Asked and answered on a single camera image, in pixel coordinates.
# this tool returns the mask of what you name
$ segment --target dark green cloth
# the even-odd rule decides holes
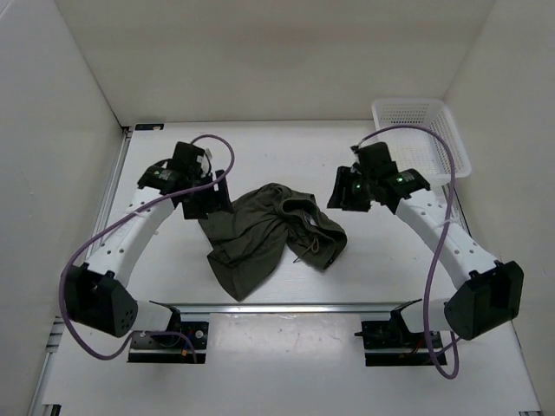
[[[213,251],[208,262],[219,283],[244,300],[278,266],[285,244],[303,261],[327,269],[347,235],[317,207],[314,195],[268,184],[233,202],[234,213],[199,221]]]

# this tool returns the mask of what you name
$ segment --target olive green shirt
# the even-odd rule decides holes
[[[208,262],[224,290],[244,300],[278,266],[285,245],[327,269],[347,244],[343,228],[322,213],[314,195],[268,184],[233,202],[234,213],[199,221],[213,251]]]

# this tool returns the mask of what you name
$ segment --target white wall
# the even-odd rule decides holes
[[[493,0],[56,0],[121,123],[365,120],[442,97]]]
[[[121,130],[51,0],[0,0],[0,414],[25,414],[60,271]]]
[[[460,182],[471,231],[526,273],[514,324],[555,414],[555,3],[498,0],[447,103],[473,163]]]

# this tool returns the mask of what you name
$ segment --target white table surface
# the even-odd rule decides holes
[[[166,125],[135,132],[110,222],[127,206],[134,183],[154,161],[172,154],[177,140],[200,133],[228,139],[237,154],[229,176],[232,199],[275,181],[313,192],[325,207],[336,167],[350,165],[349,145],[371,122],[268,122]],[[215,168],[225,149],[207,141]],[[282,263],[247,298],[264,302],[395,302],[421,296],[431,253],[382,207],[368,214],[328,211],[349,236],[346,251],[325,273],[303,263]],[[176,303],[232,303],[206,261],[210,244],[194,221],[176,211],[160,227],[137,263],[129,289],[136,298]],[[453,287],[439,268],[434,293]],[[514,415],[539,409],[518,340],[510,324],[460,346],[454,381],[433,367],[365,367],[360,317],[349,314],[211,315],[205,365],[130,364],[127,355],[101,362],[67,331],[49,378],[45,404],[61,416],[225,415]],[[121,343],[78,325],[99,351]]]
[[[350,166],[349,147],[374,128],[372,121],[166,124],[161,131],[134,132],[109,222],[127,208],[136,182],[154,162],[170,157],[178,140],[202,133],[227,139],[235,149],[228,176],[232,200],[270,182],[316,196],[319,207],[347,232],[347,248],[325,272],[293,263],[286,249],[265,284],[248,303],[405,302],[422,296],[432,253],[420,238],[386,207],[369,213],[325,208],[338,166]],[[227,149],[203,140],[213,154],[213,168],[225,168]],[[128,286],[137,299],[174,303],[235,302],[221,289],[206,260],[211,246],[197,221],[185,221],[179,208],[147,246]],[[442,267],[434,293],[450,296],[453,285]]]

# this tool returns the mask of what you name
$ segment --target garment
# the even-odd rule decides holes
[[[347,245],[345,231],[318,209],[314,195],[287,186],[264,185],[233,202],[233,210],[209,214],[199,223],[213,248],[208,262],[238,301],[277,267],[285,244],[320,270]]]

